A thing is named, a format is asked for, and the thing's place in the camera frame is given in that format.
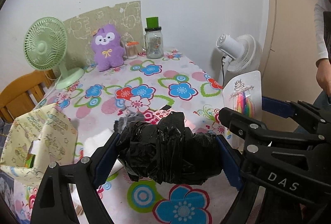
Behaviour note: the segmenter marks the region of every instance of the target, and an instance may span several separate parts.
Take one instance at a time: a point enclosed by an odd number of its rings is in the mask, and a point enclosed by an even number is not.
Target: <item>fan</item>
[[[253,36],[241,35],[236,39],[222,34],[216,47],[226,54],[222,59],[223,77],[219,76],[219,84],[224,84],[226,71],[234,74],[243,73],[256,59],[257,45]]]
[[[47,71],[59,65],[61,76],[56,89],[63,89],[80,79],[84,70],[67,70],[64,57],[67,52],[67,32],[63,23],[56,18],[38,19],[29,28],[24,39],[24,55],[36,70]]]

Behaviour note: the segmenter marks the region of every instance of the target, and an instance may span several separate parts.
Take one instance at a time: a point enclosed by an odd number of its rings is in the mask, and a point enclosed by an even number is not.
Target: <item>person's arm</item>
[[[317,73],[318,85],[331,96],[331,65],[328,50],[324,41],[324,16],[323,12],[330,11],[331,5],[328,0],[318,0],[314,8],[315,31],[317,41]]]

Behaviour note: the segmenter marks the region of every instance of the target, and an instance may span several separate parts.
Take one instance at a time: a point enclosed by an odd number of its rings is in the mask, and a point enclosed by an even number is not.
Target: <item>birthday candle package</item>
[[[244,73],[231,79],[224,87],[222,96],[224,107],[261,120],[262,92],[261,73],[259,71]],[[243,139],[234,135],[229,130],[225,131],[224,136],[232,148],[243,149]]]

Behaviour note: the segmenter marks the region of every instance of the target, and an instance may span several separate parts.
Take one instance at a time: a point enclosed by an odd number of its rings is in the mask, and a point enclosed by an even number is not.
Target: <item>yellow bow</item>
[[[110,53],[112,51],[113,51],[112,49],[108,49],[108,50],[102,51],[102,55],[105,55],[105,58],[106,58],[106,57],[110,56]]]

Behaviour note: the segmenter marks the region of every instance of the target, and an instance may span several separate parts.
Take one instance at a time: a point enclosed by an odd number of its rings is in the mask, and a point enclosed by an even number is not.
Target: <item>fan base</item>
[[[68,71],[67,77],[61,77],[58,84],[56,85],[56,89],[64,89],[69,87],[73,83],[75,83],[78,79],[80,79],[85,71],[81,68],[74,68]]]

